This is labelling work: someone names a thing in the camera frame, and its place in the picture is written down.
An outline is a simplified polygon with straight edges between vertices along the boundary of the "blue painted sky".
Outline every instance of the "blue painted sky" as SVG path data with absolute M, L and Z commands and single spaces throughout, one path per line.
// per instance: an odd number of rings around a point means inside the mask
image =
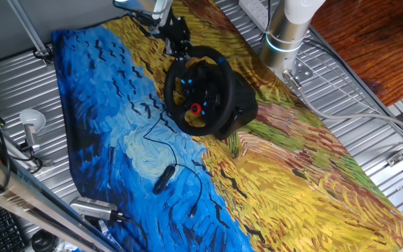
M 189 218 L 200 184 L 191 171 L 177 167 L 166 190 L 153 194 L 158 177 L 174 163 L 168 146 L 143 138 L 164 104 L 120 38 L 97 26 L 55 31 L 52 40 L 70 170 L 81 195 L 117 204 L 142 224 L 149 251 L 252 251 L 210 176 L 194 165 L 202 164 L 205 147 L 166 114 L 148 137 L 174 147 L 178 163 L 198 173 L 203 193 L 195 217 Z M 128 251 L 144 245 L 132 224 L 115 224 L 111 232 Z

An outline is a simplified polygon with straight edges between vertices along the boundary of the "red wooden surface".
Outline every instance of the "red wooden surface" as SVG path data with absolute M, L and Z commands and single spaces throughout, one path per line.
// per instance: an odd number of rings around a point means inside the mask
M 327 0 L 312 24 L 386 106 L 403 98 L 403 0 Z

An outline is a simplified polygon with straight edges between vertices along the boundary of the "gray cable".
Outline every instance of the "gray cable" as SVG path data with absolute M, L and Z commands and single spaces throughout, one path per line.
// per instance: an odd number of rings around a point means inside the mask
M 368 118 L 379 118 L 379 119 L 383 119 L 383 120 L 387 120 L 390 122 L 393 122 L 397 125 L 399 125 L 400 127 L 403 127 L 403 122 L 399 121 L 396 118 L 392 118 L 390 116 L 387 115 L 379 115 L 379 114 L 371 114 L 371 113 L 359 113 L 359 114 L 355 114 L 355 115 L 328 115 L 325 114 L 321 111 L 319 111 L 318 109 L 316 109 L 315 107 L 313 107 L 313 105 L 311 104 L 311 102 L 307 99 L 306 94 L 304 94 L 304 91 L 300 88 L 298 89 L 298 93 L 299 95 L 301 95 L 302 99 L 304 100 L 304 103 L 306 103 L 306 105 L 317 115 L 317 116 L 321 116 L 327 119 L 333 119 L 333 120 L 344 120 L 344 119 L 354 119 L 354 118 L 363 118 L 363 117 L 368 117 Z

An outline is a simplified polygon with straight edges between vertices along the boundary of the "van gogh painting print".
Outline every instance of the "van gogh painting print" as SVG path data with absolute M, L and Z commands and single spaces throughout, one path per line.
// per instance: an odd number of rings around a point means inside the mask
M 212 0 L 176 0 L 195 46 L 211 46 L 255 88 L 256 119 L 224 141 L 182 133 L 162 113 L 173 57 L 130 17 L 55 31 L 69 164 L 82 196 L 140 223 L 149 251 L 398 251 L 403 215 L 337 138 L 270 72 Z M 182 167 L 163 193 L 153 186 Z M 197 212 L 190 210 L 201 190 Z M 142 251 L 132 224 L 111 232 Z

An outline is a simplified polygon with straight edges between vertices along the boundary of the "metal grate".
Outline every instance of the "metal grate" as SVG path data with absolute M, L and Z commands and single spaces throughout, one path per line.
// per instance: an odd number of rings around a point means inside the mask
M 220 0 L 217 3 L 258 53 L 262 48 L 262 32 L 239 7 L 238 1 Z M 276 6 L 274 1 L 271 6 L 273 11 Z M 315 37 L 314 30 L 310 36 Z M 388 111 L 368 93 L 361 80 L 345 73 L 335 59 L 322 50 L 303 45 L 299 59 L 312 68 L 313 74 L 302 85 L 313 105 L 320 110 L 331 114 L 370 112 L 372 109 L 380 113 Z M 0 62 L 0 115 L 7 122 L 6 133 L 19 143 L 24 133 L 18 114 L 24 109 L 36 109 L 45 114 L 47 122 L 38 133 L 41 150 L 37 155 L 50 158 L 55 163 L 54 167 L 42 168 L 36 177 L 69 203 L 80 195 L 69 173 L 66 132 L 55 70 L 47 68 L 30 52 Z M 386 163 L 394 151 L 403 147 L 401 134 L 388 123 L 370 118 L 323 122 L 373 182 L 403 212 L 403 166 L 389 167 Z M 37 230 L 31 223 L 24 224 L 27 237 Z

